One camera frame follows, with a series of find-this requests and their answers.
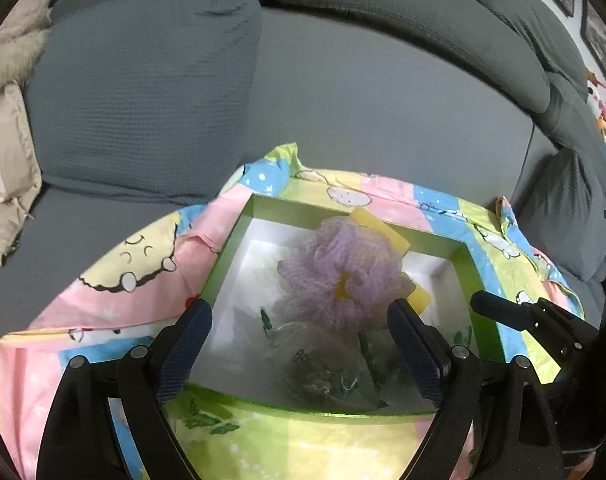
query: screw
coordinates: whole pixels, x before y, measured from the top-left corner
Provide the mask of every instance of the screw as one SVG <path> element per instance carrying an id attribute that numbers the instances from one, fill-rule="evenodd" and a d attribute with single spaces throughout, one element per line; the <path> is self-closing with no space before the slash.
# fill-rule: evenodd
<path id="1" fill-rule="evenodd" d="M 455 346 L 452 348 L 452 354 L 459 359 L 467 359 L 469 357 L 469 350 L 464 346 Z"/>
<path id="2" fill-rule="evenodd" d="M 147 346 L 144 346 L 144 345 L 135 346 L 134 348 L 131 349 L 131 351 L 129 351 L 129 354 L 134 359 L 141 359 L 147 355 Z"/>
<path id="3" fill-rule="evenodd" d="M 516 356 L 516 364 L 521 368 L 529 368 L 529 359 L 523 355 Z"/>
<path id="4" fill-rule="evenodd" d="M 69 365 L 72 368 L 80 368 L 85 364 L 85 358 L 82 355 L 77 355 L 76 357 L 72 357 Z"/>

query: green box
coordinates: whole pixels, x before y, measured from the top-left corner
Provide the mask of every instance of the green box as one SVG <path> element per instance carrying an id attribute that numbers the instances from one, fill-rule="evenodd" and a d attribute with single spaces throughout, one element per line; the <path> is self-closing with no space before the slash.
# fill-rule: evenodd
<path id="1" fill-rule="evenodd" d="M 241 212 L 218 260 L 214 264 L 201 297 L 212 306 L 215 304 L 236 251 L 252 219 L 268 220 L 313 230 L 327 218 L 346 214 L 345 212 L 301 202 L 253 195 Z M 465 302 L 468 305 L 471 296 L 483 288 L 478 270 L 464 243 L 396 224 L 389 225 L 410 242 L 412 245 L 411 252 L 436 256 L 452 263 Z M 471 309 L 469 309 L 469 315 L 480 357 L 503 362 L 504 355 L 496 323 L 486 317 L 478 316 Z"/>

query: yellow sponge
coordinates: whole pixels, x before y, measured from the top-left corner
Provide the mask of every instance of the yellow sponge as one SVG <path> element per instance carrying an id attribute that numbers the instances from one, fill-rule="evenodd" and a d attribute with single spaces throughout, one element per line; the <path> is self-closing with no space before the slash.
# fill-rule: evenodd
<path id="1" fill-rule="evenodd" d="M 405 238 L 394 231 L 389 225 L 372 215 L 372 213 L 364 207 L 357 207 L 354 209 L 352 214 L 350 214 L 350 217 L 359 224 L 375 229 L 387 236 L 401 258 L 410 250 L 411 244 Z M 412 282 L 414 283 L 415 288 L 407 297 L 407 301 L 414 309 L 414 312 L 420 314 L 432 302 L 432 295 L 418 283 L 414 282 L 414 280 L 412 280 Z"/>
<path id="2" fill-rule="evenodd" d="M 416 288 L 407 297 L 407 302 L 412 306 L 416 314 L 422 314 L 422 311 L 432 302 L 432 295 L 426 291 L 422 286 L 416 283 L 413 279 L 412 282 Z"/>
<path id="3" fill-rule="evenodd" d="M 411 245 L 405 238 L 394 231 L 389 225 L 372 215 L 372 213 L 364 207 L 357 207 L 352 211 L 350 217 L 359 224 L 364 225 L 365 227 L 371 227 L 387 236 L 401 258 L 410 250 Z"/>

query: wall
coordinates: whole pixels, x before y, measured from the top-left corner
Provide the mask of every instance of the wall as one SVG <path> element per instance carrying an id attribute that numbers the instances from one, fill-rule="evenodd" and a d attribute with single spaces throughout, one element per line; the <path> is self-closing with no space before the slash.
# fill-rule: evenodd
<path id="1" fill-rule="evenodd" d="M 606 83 L 606 79 L 603 76 L 603 73 L 601 72 L 600 68 L 598 67 L 596 60 L 594 59 L 586 43 L 582 40 L 582 37 L 580 36 L 580 26 L 582 23 L 582 0 L 575 1 L 574 16 L 571 18 L 567 17 L 563 13 L 561 7 L 559 7 L 554 0 L 543 1 L 554 11 L 554 13 L 558 16 L 558 18 L 565 26 L 565 28 L 569 30 L 570 34 L 574 38 L 574 41 L 576 42 L 576 45 L 579 47 L 580 54 L 582 55 L 585 66 L 596 74 L 599 81 Z M 598 87 L 598 93 L 600 94 L 602 99 L 606 101 L 606 90 L 602 87 Z"/>

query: gray sofa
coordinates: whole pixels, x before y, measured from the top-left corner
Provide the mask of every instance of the gray sofa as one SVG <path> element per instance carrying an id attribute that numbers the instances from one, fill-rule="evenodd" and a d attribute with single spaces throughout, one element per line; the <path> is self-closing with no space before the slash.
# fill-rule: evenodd
<path id="1" fill-rule="evenodd" d="M 54 31 L 110 1 L 55 1 Z M 598 166 L 591 184 L 606 207 L 606 154 L 598 135 L 592 140 L 588 124 L 573 132 L 576 120 L 564 125 L 550 118 L 556 87 L 550 90 L 548 69 L 477 1 L 440 0 L 447 12 L 464 12 L 450 16 L 446 28 L 457 20 L 474 23 L 472 32 L 462 26 L 451 41 L 433 23 L 439 9 L 419 16 L 431 27 L 416 26 L 414 9 L 437 0 L 409 0 L 404 7 L 403 0 L 369 0 L 359 8 L 354 0 L 260 1 L 256 73 L 238 162 L 296 141 L 311 167 L 383 174 L 485 206 L 506 196 L 519 214 L 550 160 L 569 146 Z M 494 36 L 479 36 L 484 30 Z M 30 115 L 46 101 L 33 94 L 43 92 L 39 77 L 37 68 L 26 95 Z M 584 98 L 572 91 L 572 110 L 585 116 Z M 576 112 L 581 102 L 587 111 Z M 44 115 L 55 113 L 52 107 Z M 35 121 L 32 128 L 38 155 L 43 126 Z M 132 202 L 46 186 L 18 250 L 0 268 L 0 336 L 24 329 L 110 247 L 176 207 L 169 200 Z M 554 222 L 549 229 L 558 228 Z M 545 233 L 532 232 L 539 236 Z M 593 324 L 604 301 L 597 275 L 566 276 Z"/>

